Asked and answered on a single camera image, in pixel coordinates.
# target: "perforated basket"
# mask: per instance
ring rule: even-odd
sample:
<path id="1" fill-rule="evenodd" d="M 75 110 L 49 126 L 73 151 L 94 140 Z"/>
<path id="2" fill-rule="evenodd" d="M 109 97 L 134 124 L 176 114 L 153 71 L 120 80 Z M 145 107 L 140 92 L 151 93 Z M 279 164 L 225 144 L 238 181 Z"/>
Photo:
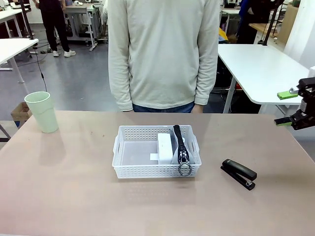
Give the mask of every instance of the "perforated basket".
<path id="1" fill-rule="evenodd" d="M 150 161 L 150 153 L 154 153 L 158 147 L 158 133 L 169 133 L 170 129 L 172 130 L 173 126 L 120 126 L 115 138 L 112 163 L 117 177 L 182 177 L 178 164 L 159 165 L 158 162 Z M 197 139 L 190 125 L 181 125 L 180 129 L 185 138 L 186 148 L 192 154 L 190 159 L 193 158 L 194 163 L 191 164 L 191 174 L 188 177 L 195 177 L 201 166 Z"/>

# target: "hand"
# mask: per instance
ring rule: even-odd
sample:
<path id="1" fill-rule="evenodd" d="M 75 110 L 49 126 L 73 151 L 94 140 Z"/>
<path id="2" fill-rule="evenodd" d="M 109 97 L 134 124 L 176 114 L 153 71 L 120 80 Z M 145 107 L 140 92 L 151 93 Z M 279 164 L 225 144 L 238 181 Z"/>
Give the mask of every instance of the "hand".
<path id="1" fill-rule="evenodd" d="M 202 105 L 195 104 L 195 106 L 193 107 L 191 113 L 193 113 L 193 114 L 200 114 L 200 113 L 203 113 L 203 106 L 202 106 Z"/>

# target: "green cup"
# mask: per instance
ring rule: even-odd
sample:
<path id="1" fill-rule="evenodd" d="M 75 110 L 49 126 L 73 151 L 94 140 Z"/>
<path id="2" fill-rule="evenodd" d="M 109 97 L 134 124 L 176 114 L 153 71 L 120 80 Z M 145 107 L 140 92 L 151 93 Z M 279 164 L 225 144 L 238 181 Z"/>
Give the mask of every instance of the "green cup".
<path id="1" fill-rule="evenodd" d="M 33 92 L 26 101 L 42 132 L 53 133 L 58 129 L 53 101 L 48 92 Z"/>

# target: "basket handle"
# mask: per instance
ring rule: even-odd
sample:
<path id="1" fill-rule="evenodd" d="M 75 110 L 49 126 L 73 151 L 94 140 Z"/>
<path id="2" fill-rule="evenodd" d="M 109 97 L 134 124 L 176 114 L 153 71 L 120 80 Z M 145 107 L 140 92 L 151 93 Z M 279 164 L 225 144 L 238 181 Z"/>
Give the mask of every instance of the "basket handle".
<path id="1" fill-rule="evenodd" d="M 118 135 L 116 136 L 115 142 L 114 142 L 114 148 L 113 148 L 113 153 L 114 153 L 114 154 L 115 154 L 117 145 L 118 145 Z"/>
<path id="2" fill-rule="evenodd" d="M 199 145 L 198 145 L 197 138 L 195 135 L 193 136 L 192 141 L 193 141 L 193 145 L 194 145 L 196 151 L 199 153 L 200 149 L 199 149 Z"/>

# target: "cup rim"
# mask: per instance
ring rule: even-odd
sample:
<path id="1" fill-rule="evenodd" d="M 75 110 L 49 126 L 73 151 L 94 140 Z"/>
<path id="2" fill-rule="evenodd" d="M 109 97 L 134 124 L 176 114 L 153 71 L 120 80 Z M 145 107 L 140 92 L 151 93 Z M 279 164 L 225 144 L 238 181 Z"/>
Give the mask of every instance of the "cup rim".
<path id="1" fill-rule="evenodd" d="M 27 101 L 27 97 L 30 96 L 30 95 L 32 95 L 32 94 L 35 94 L 35 93 L 46 93 L 46 94 L 48 94 L 48 97 L 45 98 L 45 99 L 43 99 L 43 100 L 37 101 L 37 102 L 29 102 L 29 101 Z M 26 95 L 25 98 L 24 98 L 24 101 L 27 102 L 27 103 L 38 103 L 38 102 L 46 101 L 46 100 L 49 99 L 49 98 L 50 98 L 50 93 L 45 92 L 45 91 L 38 91 L 38 92 L 32 92 L 32 93 Z"/>

